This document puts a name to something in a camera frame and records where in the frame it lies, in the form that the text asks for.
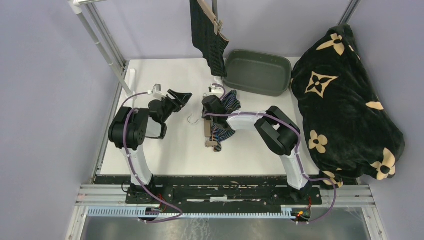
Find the blue striped underwear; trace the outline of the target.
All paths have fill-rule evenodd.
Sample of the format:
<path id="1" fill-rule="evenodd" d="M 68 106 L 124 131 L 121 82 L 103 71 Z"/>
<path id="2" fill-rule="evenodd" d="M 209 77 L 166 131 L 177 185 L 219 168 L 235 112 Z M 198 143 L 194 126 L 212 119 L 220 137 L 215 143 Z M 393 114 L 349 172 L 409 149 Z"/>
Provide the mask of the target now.
<path id="1" fill-rule="evenodd" d="M 241 103 L 238 100 L 237 96 L 237 90 L 231 90 L 223 97 L 223 99 L 221 100 L 221 104 L 225 110 L 224 114 L 231 114 L 241 108 Z M 217 143 L 216 146 L 212 147 L 213 151 L 221 152 L 221 143 L 232 137 L 236 133 L 236 131 L 229 126 L 225 117 L 213 117 L 210 133 L 211 137 L 209 138 L 209 140 Z"/>

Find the black striped underwear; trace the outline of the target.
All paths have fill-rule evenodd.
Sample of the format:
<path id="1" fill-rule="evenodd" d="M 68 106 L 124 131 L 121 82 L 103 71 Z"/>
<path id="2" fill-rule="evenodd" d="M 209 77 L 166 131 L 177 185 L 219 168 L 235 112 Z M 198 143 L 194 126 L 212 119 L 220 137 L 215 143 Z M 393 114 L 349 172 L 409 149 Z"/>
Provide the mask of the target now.
<path id="1" fill-rule="evenodd" d="M 215 35 L 213 24 L 204 14 L 197 0 L 190 0 L 189 7 L 193 46 L 201 51 L 212 76 L 227 77 L 224 51 L 229 42 Z"/>

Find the wooden clip hanger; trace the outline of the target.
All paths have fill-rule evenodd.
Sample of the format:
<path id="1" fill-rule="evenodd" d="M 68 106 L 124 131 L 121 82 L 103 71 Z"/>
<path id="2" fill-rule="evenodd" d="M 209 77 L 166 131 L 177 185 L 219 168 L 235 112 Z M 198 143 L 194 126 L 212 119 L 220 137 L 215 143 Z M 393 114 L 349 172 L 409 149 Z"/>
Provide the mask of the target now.
<path id="1" fill-rule="evenodd" d="M 197 3 L 212 23 L 214 34 L 221 37 L 224 41 L 229 42 L 229 40 L 222 34 L 223 22 L 213 13 L 212 4 L 210 6 L 205 0 L 197 0 Z"/>

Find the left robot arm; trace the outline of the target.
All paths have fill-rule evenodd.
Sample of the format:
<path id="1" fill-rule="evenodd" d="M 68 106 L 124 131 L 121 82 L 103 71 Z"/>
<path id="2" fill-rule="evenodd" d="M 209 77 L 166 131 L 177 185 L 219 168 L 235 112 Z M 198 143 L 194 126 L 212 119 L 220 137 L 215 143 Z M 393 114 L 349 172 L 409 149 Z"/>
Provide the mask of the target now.
<path id="1" fill-rule="evenodd" d="M 149 102 L 146 108 L 134 106 L 138 94 L 127 97 L 108 130 L 108 139 L 123 154 L 130 170 L 130 186 L 125 191 L 129 197 L 149 204 L 156 200 L 154 175 L 148 167 L 143 144 L 146 139 L 163 140 L 168 118 L 182 110 L 192 93 L 168 90 Z"/>

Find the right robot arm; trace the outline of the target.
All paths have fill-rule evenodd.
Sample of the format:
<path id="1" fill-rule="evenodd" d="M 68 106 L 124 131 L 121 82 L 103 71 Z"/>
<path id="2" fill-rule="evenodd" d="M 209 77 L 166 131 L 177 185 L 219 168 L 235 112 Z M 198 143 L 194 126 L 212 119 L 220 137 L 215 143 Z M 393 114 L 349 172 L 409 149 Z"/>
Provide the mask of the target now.
<path id="1" fill-rule="evenodd" d="M 301 131 L 277 106 L 265 111 L 243 112 L 235 91 L 223 98 L 216 95 L 202 100 L 202 117 L 210 120 L 210 140 L 214 150 L 221 151 L 221 143 L 237 131 L 257 131 L 268 149 L 280 157 L 287 176 L 289 198 L 301 204 L 309 198 L 308 175 L 299 157 Z"/>

